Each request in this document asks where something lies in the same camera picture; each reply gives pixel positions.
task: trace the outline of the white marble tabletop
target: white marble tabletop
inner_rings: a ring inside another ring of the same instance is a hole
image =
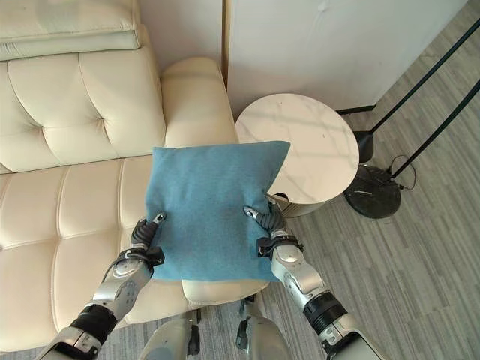
[[[359,167],[359,148],[347,123],[324,103],[297,94],[273,94],[238,117],[240,143],[288,141],[289,154],[269,193],[295,204],[323,203],[341,194]]]

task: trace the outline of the pillow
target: pillow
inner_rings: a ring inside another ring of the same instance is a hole
[[[165,262],[154,278],[221,281],[277,280],[269,258],[257,257],[257,239],[268,236],[243,206],[268,211],[272,186],[290,144],[154,148],[145,203],[147,219],[166,212],[160,245]]]

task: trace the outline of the cream leather sofa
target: cream leather sofa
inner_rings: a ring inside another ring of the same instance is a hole
[[[135,1],[0,6],[5,352],[44,345],[91,298],[145,213],[153,146],[237,137],[212,60],[185,59],[159,81]],[[266,284],[152,280],[119,325],[231,302]]]

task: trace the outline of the floor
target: floor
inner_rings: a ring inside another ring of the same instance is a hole
[[[347,115],[371,127],[480,16],[470,0],[373,112]],[[372,164],[412,154],[480,77],[477,31],[376,133]],[[480,94],[414,163],[415,189],[384,220],[356,214],[342,196],[289,222],[344,306],[392,359],[480,359]],[[398,179],[410,185],[412,172]],[[261,307],[286,335],[294,359],[324,359],[302,314],[278,283]],[[245,359],[234,345],[239,303],[203,309],[196,359]],[[100,359],[135,359],[162,321],[114,331]],[[3,355],[32,359],[37,349]]]

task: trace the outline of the wall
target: wall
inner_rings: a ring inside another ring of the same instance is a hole
[[[190,56],[221,63],[222,0],[139,0],[158,68]]]
[[[232,0],[234,116],[276,92],[308,95],[336,110],[375,104],[465,2]]]

